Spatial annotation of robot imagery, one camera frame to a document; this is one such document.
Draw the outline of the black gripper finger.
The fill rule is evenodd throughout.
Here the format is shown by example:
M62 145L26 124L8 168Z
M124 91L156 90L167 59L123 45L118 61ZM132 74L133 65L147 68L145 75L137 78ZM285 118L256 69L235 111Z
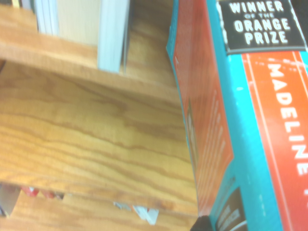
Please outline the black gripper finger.
M209 216L198 217L190 231L213 231Z

